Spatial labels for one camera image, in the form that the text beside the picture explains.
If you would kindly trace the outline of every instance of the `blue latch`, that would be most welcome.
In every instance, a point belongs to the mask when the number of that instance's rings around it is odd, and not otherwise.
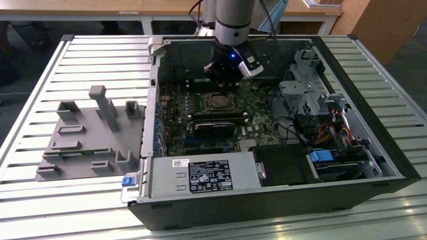
[[[333,161],[333,157],[329,150],[315,150],[309,153],[312,162]]]
[[[136,186],[136,176],[125,176],[121,179],[121,187],[132,187]]]

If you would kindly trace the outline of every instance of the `power supply label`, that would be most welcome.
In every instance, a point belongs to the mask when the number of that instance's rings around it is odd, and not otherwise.
[[[189,162],[188,180],[193,194],[233,190],[228,160]]]

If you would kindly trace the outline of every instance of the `metal table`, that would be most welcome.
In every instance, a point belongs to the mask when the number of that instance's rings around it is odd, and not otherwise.
[[[34,182],[58,101],[93,107],[91,85],[116,106],[145,103],[148,36],[74,36],[52,59],[0,148],[0,239],[407,239],[427,234],[427,116],[357,40],[323,40],[423,177],[353,209],[151,232],[120,201],[120,176]]]

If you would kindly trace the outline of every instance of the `white cable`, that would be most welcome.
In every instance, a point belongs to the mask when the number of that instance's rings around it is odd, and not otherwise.
[[[417,25],[416,31],[415,31],[415,33],[412,34],[412,37],[419,33],[419,30],[420,30],[420,25]]]
[[[14,94],[32,94],[32,93],[30,92],[10,92],[10,93],[1,93],[0,96],[14,95]]]

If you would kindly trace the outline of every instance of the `gray plastic stand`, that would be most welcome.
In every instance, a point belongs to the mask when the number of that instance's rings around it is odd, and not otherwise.
[[[73,101],[57,107],[54,132],[36,170],[36,181],[124,175],[139,169],[144,106],[136,101],[115,107],[105,87],[88,92],[99,109],[79,108]]]

